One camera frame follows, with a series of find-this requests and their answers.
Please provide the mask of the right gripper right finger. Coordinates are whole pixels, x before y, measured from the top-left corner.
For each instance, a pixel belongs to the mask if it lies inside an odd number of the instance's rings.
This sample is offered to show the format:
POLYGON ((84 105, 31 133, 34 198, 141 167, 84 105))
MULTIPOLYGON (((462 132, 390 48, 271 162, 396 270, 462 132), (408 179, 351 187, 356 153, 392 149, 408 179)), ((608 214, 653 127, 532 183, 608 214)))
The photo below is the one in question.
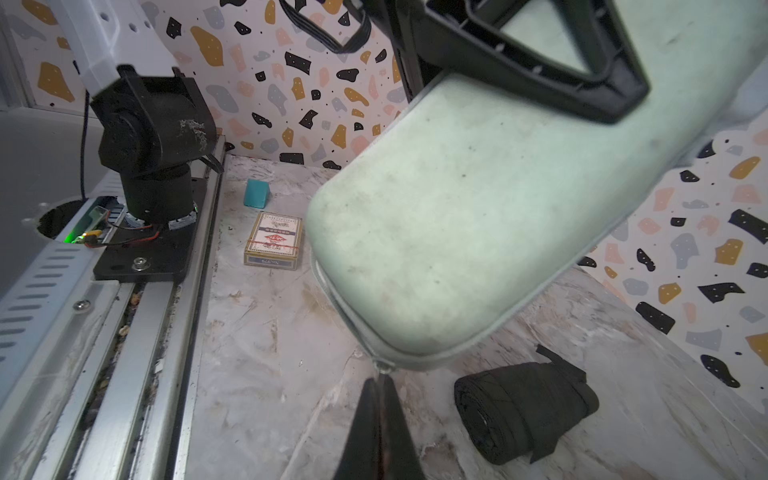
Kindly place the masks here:
POLYGON ((425 479, 393 379, 381 376, 381 478, 425 479))

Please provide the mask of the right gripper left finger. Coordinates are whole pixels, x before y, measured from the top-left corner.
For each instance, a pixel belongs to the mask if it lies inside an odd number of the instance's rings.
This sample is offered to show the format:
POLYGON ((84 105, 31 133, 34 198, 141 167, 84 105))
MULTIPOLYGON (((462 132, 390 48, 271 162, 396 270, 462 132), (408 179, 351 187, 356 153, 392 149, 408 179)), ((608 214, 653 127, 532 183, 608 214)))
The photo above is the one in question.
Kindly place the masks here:
POLYGON ((382 478, 380 392, 374 378, 367 379, 355 410, 334 480, 382 478))

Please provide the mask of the mint green zippered sleeve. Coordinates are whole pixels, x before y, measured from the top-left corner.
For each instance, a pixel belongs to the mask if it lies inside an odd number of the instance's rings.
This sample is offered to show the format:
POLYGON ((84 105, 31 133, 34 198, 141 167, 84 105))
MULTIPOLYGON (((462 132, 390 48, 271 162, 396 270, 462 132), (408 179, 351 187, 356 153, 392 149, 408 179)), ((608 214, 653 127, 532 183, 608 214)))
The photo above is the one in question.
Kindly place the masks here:
MULTIPOLYGON (((577 71, 556 10, 502 32, 577 71)), ((371 358, 429 369, 498 329, 693 160, 767 54, 763 1, 611 1, 651 90, 614 124, 431 65, 384 134, 312 199, 322 289, 371 358)))

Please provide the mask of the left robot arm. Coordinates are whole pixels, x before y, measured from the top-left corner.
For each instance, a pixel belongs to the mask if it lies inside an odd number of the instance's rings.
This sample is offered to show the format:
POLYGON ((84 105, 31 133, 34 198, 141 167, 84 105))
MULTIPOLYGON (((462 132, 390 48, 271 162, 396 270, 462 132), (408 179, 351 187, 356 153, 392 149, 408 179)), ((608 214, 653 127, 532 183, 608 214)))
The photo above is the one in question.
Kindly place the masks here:
MULTIPOLYGON (((144 10, 133 1, 54 1, 50 5, 74 53, 78 74, 104 133, 101 163, 118 173, 129 213, 150 226, 191 218, 190 163, 220 171, 213 117, 196 82, 178 68, 144 10)), ((580 72, 511 39, 502 27, 519 1, 350 1, 358 30, 338 41, 303 14, 282 10, 334 54, 361 49, 373 29, 403 55, 410 86, 424 65, 461 73, 580 117, 614 123, 650 85, 610 1, 560 1, 566 26, 587 64, 580 72)))

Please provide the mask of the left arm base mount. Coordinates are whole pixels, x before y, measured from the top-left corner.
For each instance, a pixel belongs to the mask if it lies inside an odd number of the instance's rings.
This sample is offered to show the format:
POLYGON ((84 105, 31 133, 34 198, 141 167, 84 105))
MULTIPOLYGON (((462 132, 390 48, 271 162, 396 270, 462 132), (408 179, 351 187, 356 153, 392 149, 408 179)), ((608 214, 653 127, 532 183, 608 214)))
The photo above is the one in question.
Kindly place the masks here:
POLYGON ((104 245, 97 280, 165 282, 185 278, 202 223, 207 196, 204 179, 188 166, 122 182, 126 213, 104 245))

